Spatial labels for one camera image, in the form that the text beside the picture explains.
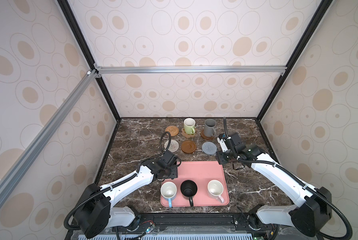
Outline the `white grey round coaster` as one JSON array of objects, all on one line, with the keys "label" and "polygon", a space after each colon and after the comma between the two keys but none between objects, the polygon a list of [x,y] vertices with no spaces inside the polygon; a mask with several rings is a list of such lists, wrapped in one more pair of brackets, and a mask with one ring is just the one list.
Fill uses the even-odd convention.
[{"label": "white grey round coaster", "polygon": [[[163,149],[165,150],[165,149],[167,148],[167,146],[168,146],[168,141],[166,141],[166,142],[164,143]],[[170,146],[169,146],[168,150],[169,150],[170,152],[174,153],[174,152],[176,152],[178,149],[179,149],[179,143],[178,143],[176,140],[171,140]]]}]

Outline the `small brown wooden coaster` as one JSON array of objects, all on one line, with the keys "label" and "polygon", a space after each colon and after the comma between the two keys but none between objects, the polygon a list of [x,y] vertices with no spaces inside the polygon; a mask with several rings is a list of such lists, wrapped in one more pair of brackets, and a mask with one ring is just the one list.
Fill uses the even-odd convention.
[{"label": "small brown wooden coaster", "polygon": [[181,150],[186,154],[192,154],[196,151],[197,145],[194,141],[187,140],[181,144]]}]

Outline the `light blue woven coaster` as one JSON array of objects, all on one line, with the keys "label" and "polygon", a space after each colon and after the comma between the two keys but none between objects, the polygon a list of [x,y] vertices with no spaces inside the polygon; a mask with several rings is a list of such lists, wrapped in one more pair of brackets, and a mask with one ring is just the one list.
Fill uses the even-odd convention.
[{"label": "light blue woven coaster", "polygon": [[217,153],[218,148],[212,142],[205,142],[202,145],[202,151],[207,155],[213,156],[213,155],[215,155]]}]

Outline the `black mug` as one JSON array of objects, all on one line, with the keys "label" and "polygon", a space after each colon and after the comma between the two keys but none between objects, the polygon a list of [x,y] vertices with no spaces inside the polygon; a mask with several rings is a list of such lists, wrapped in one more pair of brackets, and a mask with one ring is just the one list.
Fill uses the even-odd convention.
[{"label": "black mug", "polygon": [[186,200],[189,201],[190,206],[194,206],[193,198],[198,192],[197,184],[192,180],[186,180],[181,184],[181,193]]}]

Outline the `woven rattan coaster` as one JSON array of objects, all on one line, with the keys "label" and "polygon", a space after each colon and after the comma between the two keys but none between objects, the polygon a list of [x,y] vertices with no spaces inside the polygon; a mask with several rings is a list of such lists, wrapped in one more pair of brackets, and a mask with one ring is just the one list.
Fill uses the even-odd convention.
[{"label": "woven rattan coaster", "polygon": [[165,131],[169,132],[172,137],[178,135],[179,133],[179,129],[176,126],[168,126]]}]

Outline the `cork paw print coaster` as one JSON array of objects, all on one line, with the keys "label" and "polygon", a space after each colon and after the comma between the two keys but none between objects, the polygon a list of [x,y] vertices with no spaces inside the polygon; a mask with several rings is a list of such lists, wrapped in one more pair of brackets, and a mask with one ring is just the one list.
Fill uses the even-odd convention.
[{"label": "cork paw print coaster", "polygon": [[186,139],[189,139],[189,138],[194,138],[196,135],[197,135],[197,131],[195,131],[194,134],[187,134],[185,129],[182,128],[182,135],[186,138]]}]

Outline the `grey mug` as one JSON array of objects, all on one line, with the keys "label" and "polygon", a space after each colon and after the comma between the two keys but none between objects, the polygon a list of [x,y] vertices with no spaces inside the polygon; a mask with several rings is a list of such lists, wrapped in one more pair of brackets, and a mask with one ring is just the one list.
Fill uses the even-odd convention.
[{"label": "grey mug", "polygon": [[207,138],[214,138],[217,134],[216,121],[213,119],[207,119],[204,125],[204,136]]}]

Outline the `pink mug white inside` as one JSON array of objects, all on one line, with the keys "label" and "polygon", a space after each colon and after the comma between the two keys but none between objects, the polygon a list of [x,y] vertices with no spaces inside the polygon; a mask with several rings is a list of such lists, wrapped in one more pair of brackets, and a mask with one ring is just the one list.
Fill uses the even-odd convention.
[{"label": "pink mug white inside", "polygon": [[225,199],[222,197],[224,192],[223,184],[218,180],[211,180],[207,186],[208,189],[208,196],[211,199],[216,199],[221,203],[225,202]]}]

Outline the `brown wooden round coaster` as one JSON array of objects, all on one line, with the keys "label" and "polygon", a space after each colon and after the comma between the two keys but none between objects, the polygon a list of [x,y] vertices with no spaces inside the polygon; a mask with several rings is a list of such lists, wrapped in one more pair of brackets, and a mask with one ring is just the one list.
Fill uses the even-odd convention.
[{"label": "brown wooden round coaster", "polygon": [[202,130],[201,132],[201,137],[205,140],[213,140],[215,137],[214,136],[211,136],[211,137],[207,137],[205,134],[204,134],[204,130]]}]

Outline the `green mug white inside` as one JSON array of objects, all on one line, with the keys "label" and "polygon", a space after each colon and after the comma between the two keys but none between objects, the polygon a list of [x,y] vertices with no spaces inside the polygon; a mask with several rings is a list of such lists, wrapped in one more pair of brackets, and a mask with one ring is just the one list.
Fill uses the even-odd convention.
[{"label": "green mug white inside", "polygon": [[193,118],[186,118],[184,120],[184,130],[188,135],[194,135],[196,133],[195,129],[196,121]]}]

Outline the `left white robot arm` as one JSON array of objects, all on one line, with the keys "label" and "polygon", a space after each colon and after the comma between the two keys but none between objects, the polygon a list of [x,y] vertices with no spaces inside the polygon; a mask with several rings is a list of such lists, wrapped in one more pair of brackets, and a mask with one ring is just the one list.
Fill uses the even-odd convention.
[{"label": "left white robot arm", "polygon": [[64,228],[82,231],[86,238],[91,239],[106,228],[130,226],[136,214],[129,207],[116,208],[115,205],[154,181],[177,178],[179,166],[175,159],[156,158],[143,162],[135,171],[109,184],[100,187],[90,184],[65,217]]}]

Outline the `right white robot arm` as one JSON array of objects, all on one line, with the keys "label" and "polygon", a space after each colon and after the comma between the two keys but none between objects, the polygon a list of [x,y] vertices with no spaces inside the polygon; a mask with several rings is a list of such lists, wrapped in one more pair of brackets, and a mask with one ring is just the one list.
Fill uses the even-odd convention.
[{"label": "right white robot arm", "polygon": [[221,165],[236,161],[250,167],[270,180],[291,199],[290,206],[258,204],[251,209],[247,221],[252,230],[258,231],[264,225],[284,225],[296,228],[307,237],[319,235],[333,240],[334,237],[322,233],[321,228],[328,223],[332,214],[336,213],[346,227],[342,239],[352,238],[353,230],[350,222],[332,203],[332,195],[326,188],[317,189],[302,181],[258,146],[237,148],[221,144],[221,151],[217,152],[216,159]]}]

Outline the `pink plastic tray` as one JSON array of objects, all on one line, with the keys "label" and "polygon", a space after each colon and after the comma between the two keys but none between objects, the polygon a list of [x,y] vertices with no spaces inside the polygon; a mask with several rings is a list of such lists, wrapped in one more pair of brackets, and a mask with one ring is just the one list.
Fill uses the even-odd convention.
[{"label": "pink plastic tray", "polygon": [[183,162],[177,178],[161,184],[160,202],[170,208],[228,205],[223,167],[216,161]]}]

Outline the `black corner frame post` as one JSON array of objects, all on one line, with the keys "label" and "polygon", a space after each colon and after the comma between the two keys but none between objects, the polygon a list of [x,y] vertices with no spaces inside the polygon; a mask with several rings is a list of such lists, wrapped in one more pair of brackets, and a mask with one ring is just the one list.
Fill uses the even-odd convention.
[{"label": "black corner frame post", "polygon": [[[88,66],[90,67],[91,70],[97,70],[97,67],[95,66],[95,60],[93,58],[93,55],[89,49],[88,43],[86,41],[86,38],[83,36],[83,33],[78,25],[78,22],[72,12],[72,8],[70,6],[70,4],[68,3],[68,1],[66,0],[57,0],[57,3],[61,9],[62,14],[64,15],[72,33],[73,36],[86,60],[86,62],[88,63]],[[101,92],[104,95],[104,98],[113,114],[113,116],[115,117],[115,120],[118,122],[121,120],[121,117],[114,105],[114,102],[109,94],[109,90],[103,80],[102,77],[97,77],[96,78],[96,82],[99,85],[99,88],[101,90]]]},{"label": "black corner frame post", "polygon": [[264,118],[265,114],[267,113],[268,109],[270,108],[272,102],[274,101],[275,97],[277,96],[278,92],[280,91],[282,85],[284,84],[285,80],[287,79],[288,75],[291,73],[294,65],[297,63],[299,57],[301,56],[303,50],[306,48],[307,44],[309,43],[311,37],[313,36],[314,32],[318,28],[320,22],[323,20],[325,14],[329,10],[330,6],[332,5],[332,0],[323,0],[318,5],[317,10],[313,14],[311,20],[308,22],[308,25],[305,31],[302,34],[301,39],[299,40],[296,48],[294,49],[293,53],[291,54],[290,59],[286,64],[286,70],[283,74],[280,75],[278,80],[276,81],[275,86],[273,87],[272,91],[270,92],[265,104],[263,105],[259,115],[257,116],[257,123],[260,124],[262,119]]}]

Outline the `horizontal aluminium rail back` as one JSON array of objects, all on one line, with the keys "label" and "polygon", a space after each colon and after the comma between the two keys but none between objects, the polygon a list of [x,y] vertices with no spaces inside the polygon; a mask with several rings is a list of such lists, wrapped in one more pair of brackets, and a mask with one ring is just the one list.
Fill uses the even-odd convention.
[{"label": "horizontal aluminium rail back", "polygon": [[104,74],[284,73],[287,66],[97,67]]}]

